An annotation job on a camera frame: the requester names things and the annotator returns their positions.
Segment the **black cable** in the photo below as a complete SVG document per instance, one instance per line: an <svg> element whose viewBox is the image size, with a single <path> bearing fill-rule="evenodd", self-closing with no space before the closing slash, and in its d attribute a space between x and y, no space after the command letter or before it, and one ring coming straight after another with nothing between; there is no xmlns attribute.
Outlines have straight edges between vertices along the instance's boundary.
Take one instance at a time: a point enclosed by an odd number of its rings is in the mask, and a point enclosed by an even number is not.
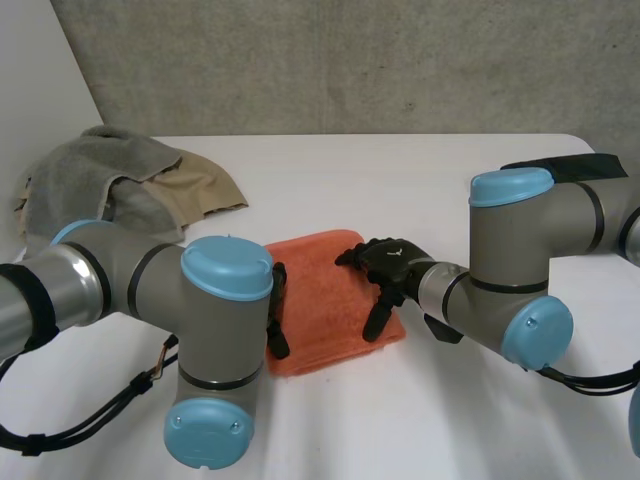
<svg viewBox="0 0 640 480"><path fill-rule="evenodd" d="M175 347L177 344L177 337L175 335L171 335L164 342L163 355L166 350ZM2 365L0 365L0 381L2 381L19 356L20 354L5 360ZM38 434L24 437L16 435L15 433L7 430L4 426L0 425L0 447L22 452L22 455L26 456L37 456L42 452L62 450L84 442L98 433L105 425L117 417L134 398L144 394L153 386L153 381L157 379L154 375L157 374L159 365L161 365L162 370L174 363L177 359L178 354L174 354L169 358L163 358L162 363L159 363L155 367L140 372L131 380L131 382L129 382L127 387L104 404L89 418L75 427L55 435Z"/></svg>
<svg viewBox="0 0 640 480"><path fill-rule="evenodd" d="M635 388L640 383L640 362L636 362L631 369L624 372L598 377L575 377L550 367L543 368L538 373L582 395L605 397Z"/></svg>
<svg viewBox="0 0 640 480"><path fill-rule="evenodd" d="M589 390L583 390L583 389L578 388L578 387L574 387L573 385L565 385L565 387L573 390L574 392L578 392L578 393L581 393L582 395L588 395L588 396L591 396L591 397L609 397L611 395L618 395L620 393L624 393L624 392L628 392L629 390L633 390L637 386L638 386L638 382L634 382L634 383L630 383L629 385L626 385L624 387L617 388L615 390L589 391Z"/></svg>

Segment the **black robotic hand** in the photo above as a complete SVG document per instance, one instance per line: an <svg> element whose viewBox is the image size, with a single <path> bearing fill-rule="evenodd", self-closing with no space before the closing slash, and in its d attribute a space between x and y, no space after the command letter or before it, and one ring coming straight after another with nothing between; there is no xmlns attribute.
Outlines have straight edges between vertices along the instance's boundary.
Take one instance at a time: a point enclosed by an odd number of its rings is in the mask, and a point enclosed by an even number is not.
<svg viewBox="0 0 640 480"><path fill-rule="evenodd" d="M401 306L407 296L413 297L413 290L417 295L417 283L412 280L418 272L424 273L433 259L407 240L374 238L347 250L335 263L364 271L369 282L380 286L380 297L362 332L362 338L373 342L384 330L392 308Z"/></svg>

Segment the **gray concrete wall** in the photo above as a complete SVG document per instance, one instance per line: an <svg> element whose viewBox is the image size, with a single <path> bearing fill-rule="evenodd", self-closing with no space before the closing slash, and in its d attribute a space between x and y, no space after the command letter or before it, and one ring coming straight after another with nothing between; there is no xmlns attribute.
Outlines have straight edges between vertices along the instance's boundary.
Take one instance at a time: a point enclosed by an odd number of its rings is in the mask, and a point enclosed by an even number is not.
<svg viewBox="0 0 640 480"><path fill-rule="evenodd" d="M640 2L52 0L153 135L562 132L639 157Z"/></svg>

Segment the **orange cloth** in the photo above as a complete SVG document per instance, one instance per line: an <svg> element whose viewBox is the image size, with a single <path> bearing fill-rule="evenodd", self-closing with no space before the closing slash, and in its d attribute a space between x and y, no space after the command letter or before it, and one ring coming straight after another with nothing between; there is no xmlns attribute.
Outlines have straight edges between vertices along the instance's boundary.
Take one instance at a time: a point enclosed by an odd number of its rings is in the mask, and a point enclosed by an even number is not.
<svg viewBox="0 0 640 480"><path fill-rule="evenodd" d="M300 375L365 355L405 337L394 313L375 342L362 339L371 307L380 290L362 272L338 267L338 255L362 237L350 230L332 230L267 246L274 262L287 270L281 326L291 354L277 360L267 351L274 375Z"/></svg>

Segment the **tabletop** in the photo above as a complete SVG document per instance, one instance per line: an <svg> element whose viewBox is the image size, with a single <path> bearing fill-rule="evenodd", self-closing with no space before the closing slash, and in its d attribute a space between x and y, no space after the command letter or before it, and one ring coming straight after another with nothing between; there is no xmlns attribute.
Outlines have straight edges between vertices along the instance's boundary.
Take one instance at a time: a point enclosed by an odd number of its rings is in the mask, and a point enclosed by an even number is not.
<svg viewBox="0 0 640 480"><path fill-rule="evenodd" d="M209 217L187 241L231 234L268 244L347 228L403 237L468 264L469 181L501 165L591 152L567 135L165 137L236 180L250 207ZM550 293L571 309L558 368L598 375L638 360L640 270L614 255L551 263ZM640 478L626 427L630 394L587 398L464 339L437 342L413 302L407 338L289 379L264 376L247 454L192 470L164 448L176 369L91 440L23 458L0 452L0 478L605 479ZM0 388L12 431L53 433L86 418L154 364L166 333L123 315L72 328L16 362Z"/></svg>

